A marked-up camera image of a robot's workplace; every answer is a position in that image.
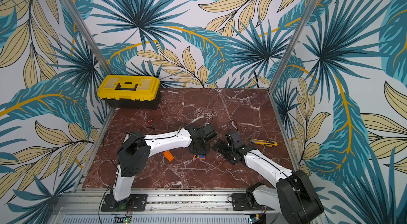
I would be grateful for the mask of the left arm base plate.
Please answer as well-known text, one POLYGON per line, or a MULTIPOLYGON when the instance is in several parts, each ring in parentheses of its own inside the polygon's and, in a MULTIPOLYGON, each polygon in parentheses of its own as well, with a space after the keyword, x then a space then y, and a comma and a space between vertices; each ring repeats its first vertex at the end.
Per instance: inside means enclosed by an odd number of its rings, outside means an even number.
POLYGON ((105 195, 102 200, 102 212, 143 212, 147 203, 147 194, 131 194, 130 197, 116 201, 112 194, 105 195))

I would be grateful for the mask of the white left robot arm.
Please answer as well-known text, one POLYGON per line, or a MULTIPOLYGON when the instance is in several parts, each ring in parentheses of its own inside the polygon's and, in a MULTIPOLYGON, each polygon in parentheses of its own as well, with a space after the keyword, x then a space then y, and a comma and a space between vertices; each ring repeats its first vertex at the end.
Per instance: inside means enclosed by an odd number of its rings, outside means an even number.
POLYGON ((143 171, 150 157, 178 148, 187 148, 194 156, 207 156, 210 141, 216 136, 209 123, 198 127, 184 125, 176 131, 158 135, 145 135, 140 131, 130 133, 117 151, 118 172, 112 189, 114 200, 120 202, 130 198, 134 178, 143 171))

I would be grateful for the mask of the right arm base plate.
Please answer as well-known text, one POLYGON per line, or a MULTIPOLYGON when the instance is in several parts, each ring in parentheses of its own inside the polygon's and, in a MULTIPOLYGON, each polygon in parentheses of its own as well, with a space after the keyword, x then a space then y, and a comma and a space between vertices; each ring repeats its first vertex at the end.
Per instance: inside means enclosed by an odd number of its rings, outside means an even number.
POLYGON ((234 211, 273 210, 273 208, 259 205, 254 200, 254 197, 247 193, 232 193, 227 200, 232 204, 234 211))

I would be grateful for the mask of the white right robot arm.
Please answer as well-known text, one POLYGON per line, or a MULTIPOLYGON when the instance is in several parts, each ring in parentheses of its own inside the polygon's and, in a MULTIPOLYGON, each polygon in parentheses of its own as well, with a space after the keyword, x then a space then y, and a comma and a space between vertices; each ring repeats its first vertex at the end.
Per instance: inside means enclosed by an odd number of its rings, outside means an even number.
POLYGON ((309 224, 324 212, 324 206, 308 175, 292 171, 266 157, 260 150, 245 145, 233 131, 226 141, 218 140, 213 150, 231 164, 243 164, 265 178, 272 187, 257 183, 245 193, 232 194, 234 210, 268 209, 280 212, 289 224, 309 224))

